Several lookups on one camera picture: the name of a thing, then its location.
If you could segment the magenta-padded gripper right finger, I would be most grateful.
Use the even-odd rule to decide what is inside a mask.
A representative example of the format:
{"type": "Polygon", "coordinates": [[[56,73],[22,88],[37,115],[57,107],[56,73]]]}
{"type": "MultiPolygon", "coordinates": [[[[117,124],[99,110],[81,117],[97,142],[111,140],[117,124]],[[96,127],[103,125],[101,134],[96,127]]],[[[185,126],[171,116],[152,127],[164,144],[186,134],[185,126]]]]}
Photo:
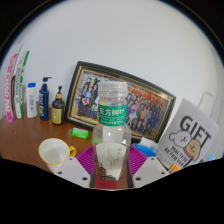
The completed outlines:
{"type": "Polygon", "coordinates": [[[168,175],[156,157],[147,157],[135,147],[130,147],[129,169],[134,188],[143,187],[168,175]]]}

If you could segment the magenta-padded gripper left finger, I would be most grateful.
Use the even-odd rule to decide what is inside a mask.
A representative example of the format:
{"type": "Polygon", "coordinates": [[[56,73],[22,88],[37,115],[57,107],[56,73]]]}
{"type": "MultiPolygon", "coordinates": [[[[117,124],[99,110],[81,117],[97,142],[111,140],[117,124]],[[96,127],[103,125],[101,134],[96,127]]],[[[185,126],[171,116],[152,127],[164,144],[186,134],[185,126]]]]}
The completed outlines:
{"type": "Polygon", "coordinates": [[[69,157],[56,171],[56,175],[84,188],[90,187],[94,170],[93,147],[76,157],[69,157]]]}

